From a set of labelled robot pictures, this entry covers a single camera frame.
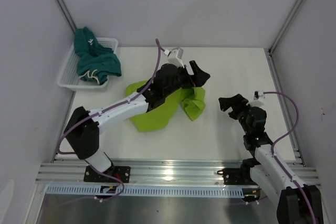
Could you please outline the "lime green shorts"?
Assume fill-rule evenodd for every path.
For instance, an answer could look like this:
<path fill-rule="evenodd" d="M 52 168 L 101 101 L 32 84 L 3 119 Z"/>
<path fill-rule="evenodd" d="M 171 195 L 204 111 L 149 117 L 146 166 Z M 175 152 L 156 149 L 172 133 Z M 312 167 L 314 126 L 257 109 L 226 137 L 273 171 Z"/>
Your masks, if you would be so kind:
<path fill-rule="evenodd" d="M 206 91 L 202 87 L 182 89 L 173 92 L 166 99 L 163 105 L 145 113 L 130 118 L 130 121 L 139 132 L 153 132 L 165 128 L 178 107 L 191 121 L 201 116 L 206 108 Z"/>

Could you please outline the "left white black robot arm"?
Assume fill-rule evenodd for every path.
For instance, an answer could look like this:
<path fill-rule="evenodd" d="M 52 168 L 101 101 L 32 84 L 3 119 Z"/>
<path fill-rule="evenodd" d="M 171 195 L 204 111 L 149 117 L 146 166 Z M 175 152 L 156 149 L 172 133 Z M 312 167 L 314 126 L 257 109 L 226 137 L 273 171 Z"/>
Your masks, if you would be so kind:
<path fill-rule="evenodd" d="M 210 74 L 201 70 L 194 60 L 190 66 L 192 74 L 185 66 L 166 63 L 155 69 L 145 85 L 119 102 L 93 110 L 83 106 L 76 108 L 64 131 L 73 153 L 90 165 L 102 182 L 110 181 L 114 176 L 113 163 L 100 149 L 100 134 L 115 123 L 158 108 L 179 89 L 202 87 Z"/>

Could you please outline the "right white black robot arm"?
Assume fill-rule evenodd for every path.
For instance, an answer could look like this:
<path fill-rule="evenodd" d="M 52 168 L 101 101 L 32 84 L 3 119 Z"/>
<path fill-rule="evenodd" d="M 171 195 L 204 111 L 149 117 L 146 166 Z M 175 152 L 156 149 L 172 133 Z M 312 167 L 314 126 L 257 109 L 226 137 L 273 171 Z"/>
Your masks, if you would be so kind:
<path fill-rule="evenodd" d="M 316 185 L 304 182 L 276 152 L 265 130 L 267 112 L 241 94 L 219 98 L 220 110 L 244 131 L 244 147 L 252 155 L 239 168 L 217 171 L 225 185 L 257 185 L 276 207 L 278 223 L 323 223 L 322 199 Z"/>

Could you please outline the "teal green shorts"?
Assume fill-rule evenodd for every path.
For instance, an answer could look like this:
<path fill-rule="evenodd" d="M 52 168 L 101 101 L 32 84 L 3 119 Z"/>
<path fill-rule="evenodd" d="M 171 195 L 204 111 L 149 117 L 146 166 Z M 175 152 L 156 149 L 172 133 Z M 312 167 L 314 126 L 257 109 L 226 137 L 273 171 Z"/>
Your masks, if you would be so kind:
<path fill-rule="evenodd" d="M 79 57 L 77 75 L 80 80 L 102 85 L 109 76 L 122 76 L 121 63 L 114 50 L 101 45 L 89 28 L 77 29 L 73 43 Z"/>

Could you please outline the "white plastic basket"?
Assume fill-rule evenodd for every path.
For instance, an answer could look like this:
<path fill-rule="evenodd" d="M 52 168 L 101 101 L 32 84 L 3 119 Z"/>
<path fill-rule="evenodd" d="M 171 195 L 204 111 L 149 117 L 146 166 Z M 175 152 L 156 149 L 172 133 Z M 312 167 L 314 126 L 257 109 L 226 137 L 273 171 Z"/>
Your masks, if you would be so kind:
<path fill-rule="evenodd" d="M 96 37 L 96 38 L 101 45 L 113 49 L 114 53 L 117 55 L 118 41 L 116 39 L 104 38 L 104 37 Z M 75 54 L 73 43 L 62 64 L 61 70 L 57 78 L 57 84 L 60 87 L 67 88 L 72 91 L 80 91 L 80 90 L 96 91 L 99 89 L 104 89 L 109 83 L 111 76 L 109 76 L 108 80 L 102 85 L 98 85 L 93 82 L 82 81 L 79 79 L 77 75 L 77 64 L 79 57 Z"/>

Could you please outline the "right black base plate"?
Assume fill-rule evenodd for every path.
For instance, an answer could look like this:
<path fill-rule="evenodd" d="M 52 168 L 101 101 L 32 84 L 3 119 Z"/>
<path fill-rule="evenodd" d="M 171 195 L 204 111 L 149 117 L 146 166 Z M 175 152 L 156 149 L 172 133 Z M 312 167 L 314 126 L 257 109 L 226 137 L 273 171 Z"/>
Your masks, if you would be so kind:
<path fill-rule="evenodd" d="M 224 168 L 217 171 L 221 175 L 225 185 L 254 185 L 250 175 L 242 168 Z"/>

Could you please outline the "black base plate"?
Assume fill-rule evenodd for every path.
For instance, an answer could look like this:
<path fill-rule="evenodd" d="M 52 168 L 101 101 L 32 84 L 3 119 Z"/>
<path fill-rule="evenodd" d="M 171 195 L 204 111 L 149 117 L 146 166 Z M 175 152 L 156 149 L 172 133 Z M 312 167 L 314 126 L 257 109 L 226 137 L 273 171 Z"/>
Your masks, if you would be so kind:
<path fill-rule="evenodd" d="M 254 185 L 250 175 L 242 168 L 224 168 L 217 171 L 221 175 L 225 185 Z"/>
<path fill-rule="evenodd" d="M 83 177 L 84 182 L 92 183 L 129 183 L 131 175 L 130 166 L 112 166 L 102 174 L 97 173 L 94 168 L 87 166 Z"/>

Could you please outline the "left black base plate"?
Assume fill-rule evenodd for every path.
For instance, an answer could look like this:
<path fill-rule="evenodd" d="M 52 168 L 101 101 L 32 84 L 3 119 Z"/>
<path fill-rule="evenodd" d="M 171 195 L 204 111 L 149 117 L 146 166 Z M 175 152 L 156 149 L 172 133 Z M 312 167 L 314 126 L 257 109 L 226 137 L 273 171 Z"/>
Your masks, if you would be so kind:
<path fill-rule="evenodd" d="M 131 175 L 130 166 L 112 166 L 102 174 L 97 173 L 94 168 L 87 166 L 83 177 L 84 182 L 92 183 L 129 183 Z"/>

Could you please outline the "right aluminium frame post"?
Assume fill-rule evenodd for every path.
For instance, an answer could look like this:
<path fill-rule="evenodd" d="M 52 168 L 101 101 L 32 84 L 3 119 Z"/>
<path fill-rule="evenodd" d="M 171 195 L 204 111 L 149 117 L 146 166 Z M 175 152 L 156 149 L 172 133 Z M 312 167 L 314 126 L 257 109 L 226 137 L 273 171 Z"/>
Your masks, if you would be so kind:
<path fill-rule="evenodd" d="M 271 46 L 268 49 L 268 53 L 269 53 L 270 56 L 272 56 L 272 54 L 277 49 L 278 45 L 280 44 L 280 42 L 284 38 L 286 32 L 290 28 L 290 25 L 294 21 L 295 17 L 298 15 L 298 13 L 299 13 L 300 9 L 302 8 L 302 6 L 304 5 L 305 1 L 306 0 L 295 0 L 295 2 L 293 4 L 292 8 L 290 9 L 285 21 L 281 25 L 281 27 L 280 27 L 279 31 L 277 32 Z"/>

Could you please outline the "aluminium mounting rail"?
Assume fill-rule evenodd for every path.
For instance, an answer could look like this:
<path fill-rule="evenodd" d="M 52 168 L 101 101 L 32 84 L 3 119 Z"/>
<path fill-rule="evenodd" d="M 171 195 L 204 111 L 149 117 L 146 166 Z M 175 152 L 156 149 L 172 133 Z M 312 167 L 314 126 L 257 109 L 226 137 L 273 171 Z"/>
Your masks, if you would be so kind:
<path fill-rule="evenodd" d="M 239 168 L 240 162 L 188 162 L 116 160 L 115 166 L 129 166 L 129 185 L 136 186 L 222 186 L 224 179 L 217 174 L 223 168 Z M 57 159 L 40 165 L 37 183 L 83 183 L 87 163 L 76 159 Z"/>

